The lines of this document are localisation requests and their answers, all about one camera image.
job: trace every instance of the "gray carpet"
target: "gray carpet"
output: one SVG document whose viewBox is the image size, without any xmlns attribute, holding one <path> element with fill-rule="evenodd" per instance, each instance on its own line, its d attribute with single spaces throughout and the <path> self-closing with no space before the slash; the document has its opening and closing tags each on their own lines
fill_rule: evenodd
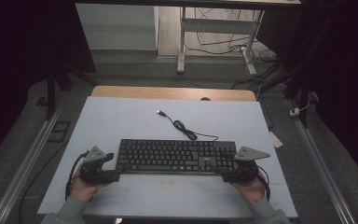
<svg viewBox="0 0 358 224">
<path fill-rule="evenodd" d="M 193 60 L 193 62 L 191 59 L 186 59 L 186 72 L 181 76 L 176 74 L 174 60 L 132 58 L 130 62 L 122 61 L 122 59 L 115 58 L 110 63 L 96 62 L 97 75 L 90 76 L 103 85 L 211 89 L 230 89 L 234 82 L 250 79 L 244 73 L 243 62 L 238 60 L 228 63 L 227 60 L 219 62 L 205 59 L 204 61 Z M 261 72 L 267 67 L 267 65 L 258 65 L 257 69 Z M 85 100 L 92 91 L 91 85 L 85 81 L 72 75 L 70 78 L 74 87 L 58 118 L 59 125 L 55 129 L 56 132 L 49 136 L 50 141 L 45 144 L 25 187 L 29 186 L 30 181 L 62 144 L 70 139 Z M 246 89 L 250 83 L 252 81 L 237 85 L 236 88 Z M 283 146 L 277 149 L 277 154 L 299 214 L 299 219 L 292 222 L 303 224 L 341 223 L 295 122 L 288 114 L 288 107 L 282 96 L 283 88 L 283 86 L 272 88 L 259 95 L 257 99 L 263 106 L 268 126 L 283 142 Z M 28 104 L 0 146 L 0 199 L 44 122 L 47 109 L 45 106 L 36 106 L 35 104 L 40 97 L 46 97 L 46 90 L 45 81 L 35 84 L 30 89 Z M 358 167 L 336 137 L 321 122 L 314 107 L 315 105 L 310 105 L 308 109 L 309 130 L 358 221 Z M 22 223 L 39 223 L 42 219 L 36 212 L 49 182 L 54 176 L 62 153 L 63 150 L 53 158 L 27 192 L 21 209 Z M 23 196 L 24 190 L 8 216 L 7 223 L 19 223 L 19 203 Z M 112 218 L 100 217 L 86 217 L 86 220 L 88 223 L 113 222 Z M 231 223 L 252 223 L 252 221 L 232 220 Z"/>
</svg>

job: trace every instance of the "human hand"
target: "human hand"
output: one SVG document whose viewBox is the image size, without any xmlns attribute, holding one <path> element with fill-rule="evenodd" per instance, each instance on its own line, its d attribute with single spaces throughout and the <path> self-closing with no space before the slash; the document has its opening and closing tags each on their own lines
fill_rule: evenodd
<svg viewBox="0 0 358 224">
<path fill-rule="evenodd" d="M 263 179 L 266 179 L 260 173 L 260 171 L 258 172 L 258 174 L 261 177 L 263 177 Z M 257 178 L 255 178 L 255 180 L 253 180 L 252 182 L 246 184 L 244 183 L 229 183 L 229 184 L 232 185 L 237 191 L 239 191 L 243 199 L 250 204 L 256 203 L 266 196 L 266 189 L 263 183 Z"/>
<path fill-rule="evenodd" d="M 108 186 L 109 184 L 101 185 L 90 185 L 84 182 L 80 176 L 80 169 L 82 164 L 77 168 L 74 177 L 72 178 L 71 193 L 70 196 L 78 199 L 83 203 L 88 203 L 94 194 L 98 192 L 99 189 Z"/>
</svg>

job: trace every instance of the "floor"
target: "floor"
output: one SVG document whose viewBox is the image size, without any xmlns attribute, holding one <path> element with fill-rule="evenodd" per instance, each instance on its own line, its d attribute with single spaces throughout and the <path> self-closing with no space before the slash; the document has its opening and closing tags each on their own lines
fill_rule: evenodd
<svg viewBox="0 0 358 224">
<path fill-rule="evenodd" d="M 193 42 L 186 43 L 197 46 L 198 41 L 195 42 L 197 36 L 194 37 Z M 175 53 L 168 53 L 168 50 L 166 52 L 165 55 L 158 57 L 94 54 L 97 73 L 89 74 L 89 76 L 103 85 L 119 86 L 247 90 L 254 84 L 253 90 L 258 102 L 262 105 L 266 123 L 283 142 L 283 146 L 277 148 L 276 151 L 299 215 L 298 219 L 291 222 L 303 224 L 343 223 L 337 214 L 334 200 L 328 194 L 314 160 L 310 156 L 310 151 L 296 126 L 296 119 L 291 118 L 288 114 L 290 106 L 288 106 L 288 100 L 282 94 L 285 83 L 263 93 L 258 93 L 257 87 L 263 82 L 257 82 L 253 77 L 246 75 L 243 58 L 231 56 L 189 57 L 186 59 L 185 73 L 177 75 L 176 59 L 169 57 L 169 55 L 172 56 Z M 263 73 L 269 68 L 270 63 L 256 63 L 255 66 L 257 72 Z M 33 171 L 27 178 L 17 201 L 8 211 L 7 223 L 39 223 L 43 218 L 37 214 L 37 209 L 60 162 L 63 153 L 60 148 L 64 142 L 70 139 L 83 104 L 93 89 L 89 83 L 76 76 L 70 75 L 70 78 L 74 84 L 71 91 L 60 92 L 60 90 L 57 90 L 58 96 L 66 94 L 62 112 L 57 119 L 58 124 L 66 125 L 66 131 L 60 132 L 61 126 L 57 125 L 53 132 L 49 134 L 48 141 L 43 145 Z M 42 99 L 41 97 L 46 96 L 46 81 L 33 85 L 29 90 L 27 105 L 0 146 L 0 200 L 45 123 L 47 109 L 43 104 L 37 102 Z M 296 105 L 296 99 L 290 102 L 290 104 Z M 319 119 L 315 112 L 316 105 L 317 101 L 310 97 L 310 106 L 307 108 L 308 131 L 312 135 L 317 148 L 319 148 L 356 223 L 358 223 L 358 167 L 345 147 L 339 143 L 334 134 Z M 85 219 L 87 223 L 113 223 L 113 219 L 109 217 L 85 217 Z M 182 220 L 182 223 L 189 223 L 189 221 Z M 253 221 L 230 220 L 230 223 L 253 223 Z"/>
</svg>

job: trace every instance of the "sleeve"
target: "sleeve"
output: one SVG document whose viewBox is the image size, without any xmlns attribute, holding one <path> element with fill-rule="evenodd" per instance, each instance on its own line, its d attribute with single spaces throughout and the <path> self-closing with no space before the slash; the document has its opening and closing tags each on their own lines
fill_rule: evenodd
<svg viewBox="0 0 358 224">
<path fill-rule="evenodd" d="M 47 214 L 43 218 L 42 224 L 84 224 L 83 211 L 86 207 L 86 203 L 68 197 L 60 212 L 58 214 Z"/>
<path fill-rule="evenodd" d="M 258 224 L 290 224 L 284 212 L 281 209 L 272 208 L 266 198 L 251 204 L 249 209 L 254 214 L 255 222 Z"/>
</svg>

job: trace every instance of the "black keyboard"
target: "black keyboard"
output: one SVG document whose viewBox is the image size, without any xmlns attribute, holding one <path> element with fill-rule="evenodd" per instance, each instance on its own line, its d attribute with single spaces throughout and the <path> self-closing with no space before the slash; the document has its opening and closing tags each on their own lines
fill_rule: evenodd
<svg viewBox="0 0 358 224">
<path fill-rule="evenodd" d="M 235 170 L 235 162 L 221 152 L 236 154 L 235 143 L 122 139 L 116 169 L 138 174 L 214 174 L 214 167 Z"/>
</svg>

